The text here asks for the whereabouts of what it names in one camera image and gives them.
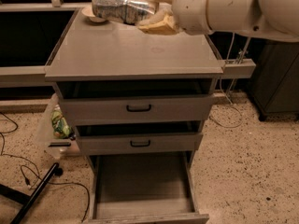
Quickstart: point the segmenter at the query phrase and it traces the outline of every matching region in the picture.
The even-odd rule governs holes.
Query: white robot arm
[[[299,41],[299,0],[173,0],[173,15],[187,34],[233,32]]]

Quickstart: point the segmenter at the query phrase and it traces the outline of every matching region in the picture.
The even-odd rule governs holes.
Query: speckled floor
[[[208,224],[299,223],[299,122],[293,116],[260,122],[248,99],[235,103],[240,113],[221,101],[213,106],[211,115],[223,126],[237,127],[224,128],[208,120],[194,158],[191,173],[200,212],[209,213]],[[5,134],[4,153],[30,159],[42,176],[56,162],[34,141],[42,114],[7,115],[19,124],[19,129]],[[0,117],[0,132],[11,128]],[[59,163],[64,174],[52,181],[91,185],[93,173],[83,157],[61,158]],[[30,165],[1,156],[0,183],[30,194],[21,175],[22,164]],[[24,172],[35,182],[28,170]],[[48,186],[23,223],[80,223],[86,204],[82,187]],[[20,207],[0,196],[0,223],[9,223]]]

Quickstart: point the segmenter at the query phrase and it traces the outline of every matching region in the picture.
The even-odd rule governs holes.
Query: black handle
[[[148,147],[150,146],[150,140],[146,142],[134,142],[130,141],[131,147]]]
[[[146,108],[132,108],[129,105],[127,106],[127,111],[128,112],[149,112],[151,110],[151,105]]]

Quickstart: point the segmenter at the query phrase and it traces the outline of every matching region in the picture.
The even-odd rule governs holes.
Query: drawer front
[[[139,135],[130,137],[79,137],[82,155],[150,153],[197,150],[203,135]]]
[[[204,224],[183,152],[99,157],[89,223]]]
[[[130,123],[171,120],[205,120],[214,103],[206,97],[167,99],[126,99],[108,101],[61,101],[60,106],[72,125]]]

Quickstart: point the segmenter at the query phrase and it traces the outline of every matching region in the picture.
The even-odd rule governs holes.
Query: silver cylinder
[[[94,16],[130,25],[148,19],[156,9],[156,4],[144,0],[93,0]]]

